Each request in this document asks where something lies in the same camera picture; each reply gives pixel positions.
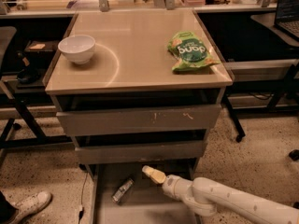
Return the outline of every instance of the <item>white robotic arm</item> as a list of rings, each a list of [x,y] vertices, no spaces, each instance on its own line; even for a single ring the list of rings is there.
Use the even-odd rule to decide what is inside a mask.
[[[258,224],[299,224],[299,210],[275,203],[244,191],[232,189],[213,180],[197,177],[193,181],[144,166],[142,171],[155,183],[162,184],[164,194],[184,202],[202,217],[216,214],[217,204]]]

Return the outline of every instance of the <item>person's leg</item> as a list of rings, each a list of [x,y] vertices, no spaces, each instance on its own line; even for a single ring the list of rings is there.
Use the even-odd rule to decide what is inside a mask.
[[[12,216],[0,220],[0,224],[18,224],[25,217],[38,213],[44,209],[50,203],[50,200],[51,194],[47,191],[41,191],[14,205],[10,204],[14,208],[14,213]]]
[[[0,223],[5,223],[17,214],[17,209],[14,208],[0,191]]]

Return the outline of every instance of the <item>white sneaker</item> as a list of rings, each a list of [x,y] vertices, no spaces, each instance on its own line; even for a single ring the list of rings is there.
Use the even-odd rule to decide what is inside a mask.
[[[18,214],[8,224],[18,224],[25,217],[40,212],[50,203],[51,197],[49,192],[41,191],[14,204]]]

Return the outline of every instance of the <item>floor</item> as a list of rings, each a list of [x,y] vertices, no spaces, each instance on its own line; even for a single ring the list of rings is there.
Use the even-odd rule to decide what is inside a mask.
[[[48,135],[63,133],[56,118],[40,118],[37,122]],[[246,137],[237,143],[227,111],[221,111],[195,176],[204,176],[278,203],[299,202],[299,161],[288,157],[292,150],[299,149],[298,116],[250,118],[242,119],[241,123]],[[20,124],[22,128],[11,138],[31,137],[21,120]],[[4,125],[5,121],[0,120],[0,130]],[[81,204],[85,212],[79,223],[89,223],[93,181],[78,168],[72,144],[5,149],[0,154],[0,190],[10,202],[41,190],[52,193],[50,205],[23,223],[78,223]],[[203,217],[202,222],[251,223],[221,206],[217,215]]]

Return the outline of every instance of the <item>snack bag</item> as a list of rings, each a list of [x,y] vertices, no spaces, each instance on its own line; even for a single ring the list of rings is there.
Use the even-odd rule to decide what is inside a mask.
[[[178,59],[173,71],[195,71],[220,63],[213,59],[205,44],[193,32],[179,32],[169,41],[168,50]]]

